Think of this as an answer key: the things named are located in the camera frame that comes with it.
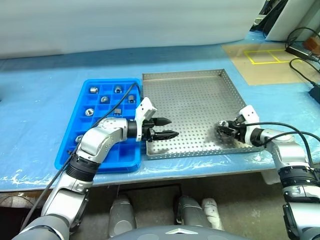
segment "blue tray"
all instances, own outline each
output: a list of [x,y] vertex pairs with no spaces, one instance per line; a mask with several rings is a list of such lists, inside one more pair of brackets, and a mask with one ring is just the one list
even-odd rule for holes
[[[132,83],[140,85],[140,80],[137,78],[88,79],[84,82],[54,162],[57,169],[60,169],[66,162],[69,157],[68,151],[75,149],[76,137],[83,135],[100,117],[117,104]],[[121,86],[121,93],[115,93],[116,86]],[[90,93],[91,87],[97,87],[98,93]],[[135,118],[136,107],[140,103],[137,88],[134,87],[129,95],[134,95],[135,103],[129,103],[126,98],[118,107],[122,109],[122,115],[114,116],[112,112],[108,117]],[[108,101],[101,103],[100,100],[104,96],[108,97]],[[93,116],[85,115],[87,109],[94,109]],[[133,172],[140,167],[140,163],[141,142],[136,142],[135,138],[128,138],[124,142],[116,143],[110,149],[98,173]]]

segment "tan mat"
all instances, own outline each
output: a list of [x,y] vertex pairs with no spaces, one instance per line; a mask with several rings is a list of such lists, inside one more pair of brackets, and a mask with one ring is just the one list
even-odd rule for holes
[[[249,85],[305,82],[289,67],[296,56],[287,53],[282,43],[225,44],[222,48]],[[319,74],[307,63],[296,60],[292,65],[306,77],[319,81]]]

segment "blue tablecloth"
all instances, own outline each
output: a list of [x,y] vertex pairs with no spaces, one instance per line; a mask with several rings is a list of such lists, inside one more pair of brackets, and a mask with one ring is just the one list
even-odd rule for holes
[[[250,33],[239,43],[261,43]],[[261,121],[291,124],[320,135],[320,105],[307,83],[249,86],[221,45],[118,49],[0,60],[0,191],[43,189],[86,79],[141,78],[142,73],[225,69]],[[310,137],[313,160],[320,147]],[[138,171],[97,174],[95,185],[191,178],[274,168],[269,153],[147,160]]]

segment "perforated metal tray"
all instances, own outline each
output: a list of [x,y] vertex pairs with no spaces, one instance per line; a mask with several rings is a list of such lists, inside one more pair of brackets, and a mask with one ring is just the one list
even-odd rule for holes
[[246,106],[224,69],[144,73],[142,78],[144,95],[158,109],[154,117],[172,121],[154,130],[179,132],[171,140],[148,142],[149,159],[261,150],[216,131],[219,120],[233,120]]

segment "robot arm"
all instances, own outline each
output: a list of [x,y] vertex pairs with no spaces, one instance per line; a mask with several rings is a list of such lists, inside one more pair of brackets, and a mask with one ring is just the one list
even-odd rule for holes
[[[252,146],[262,146],[266,140],[283,132],[261,129],[259,117],[251,105],[239,112],[233,121],[221,120],[217,131]],[[292,240],[320,239],[320,174],[311,168],[303,148],[292,135],[277,137],[265,144],[272,154],[282,183],[284,222]]]
[[179,134],[171,130],[155,132],[154,126],[171,123],[166,118],[152,118],[156,111],[150,99],[145,97],[137,107],[133,121],[108,117],[89,129],[46,200],[41,217],[32,221],[14,239],[69,239],[69,232],[74,232],[82,221],[94,176],[114,144],[127,138],[136,138],[137,142],[156,141]]

